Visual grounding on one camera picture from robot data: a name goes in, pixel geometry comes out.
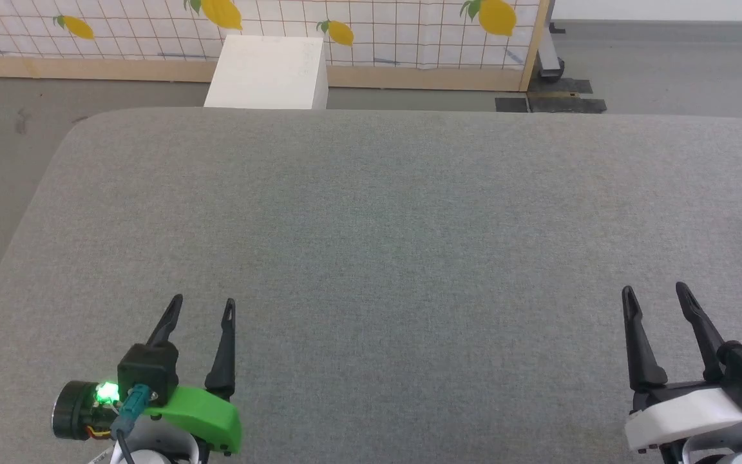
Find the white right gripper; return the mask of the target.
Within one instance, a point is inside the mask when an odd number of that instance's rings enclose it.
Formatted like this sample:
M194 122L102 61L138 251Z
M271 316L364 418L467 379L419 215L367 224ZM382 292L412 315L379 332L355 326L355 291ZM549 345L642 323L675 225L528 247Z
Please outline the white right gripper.
M704 381L721 381L718 349L725 343L685 282L676 283L683 316L703 359ZM635 452L742 452L742 408L721 387L668 382L657 364L632 287L622 289L628 379L633 406L626 419L628 449Z

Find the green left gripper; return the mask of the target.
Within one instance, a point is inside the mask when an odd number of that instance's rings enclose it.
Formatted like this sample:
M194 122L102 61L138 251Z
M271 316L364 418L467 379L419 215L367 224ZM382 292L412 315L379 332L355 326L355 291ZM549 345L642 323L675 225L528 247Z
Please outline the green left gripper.
M167 342L176 329L184 297L174 295L147 339L147 346ZM209 444L213 452L238 454L242 424L238 408L228 402L236 390L236 302L226 301L220 323L221 337L204 389L178 385L163 406L148 406L144 414L160 416L169 425Z

